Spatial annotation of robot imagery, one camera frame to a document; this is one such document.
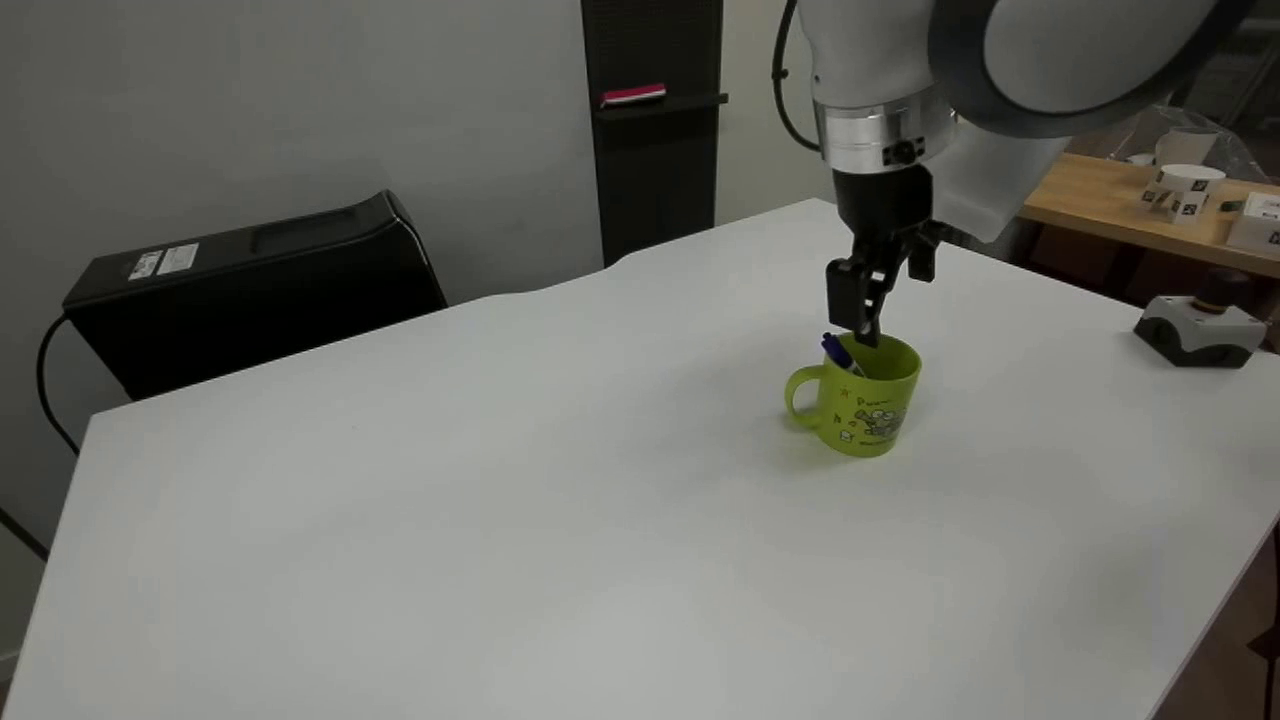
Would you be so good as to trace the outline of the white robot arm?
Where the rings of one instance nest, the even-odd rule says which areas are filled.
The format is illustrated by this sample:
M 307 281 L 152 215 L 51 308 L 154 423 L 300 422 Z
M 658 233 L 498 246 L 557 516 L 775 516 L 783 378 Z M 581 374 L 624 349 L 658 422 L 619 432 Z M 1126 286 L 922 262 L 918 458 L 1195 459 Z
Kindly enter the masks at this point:
M 852 251 L 826 320 L 879 341 L 895 275 L 935 275 L 935 198 L 1002 214 L 1047 151 L 1195 77 L 1255 0 L 786 0 L 810 56 L 817 157 Z

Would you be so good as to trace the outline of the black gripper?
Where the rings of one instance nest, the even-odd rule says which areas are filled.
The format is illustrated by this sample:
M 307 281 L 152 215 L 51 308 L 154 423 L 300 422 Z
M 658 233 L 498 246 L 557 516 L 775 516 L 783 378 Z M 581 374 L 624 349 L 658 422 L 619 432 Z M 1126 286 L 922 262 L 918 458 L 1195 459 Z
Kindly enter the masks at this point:
M 879 177 L 839 171 L 835 206 L 857 262 L 823 269 L 826 320 L 858 344 L 877 344 L 879 308 L 893 290 L 882 274 L 907 269 L 911 281 L 935 281 L 932 171 L 922 166 Z

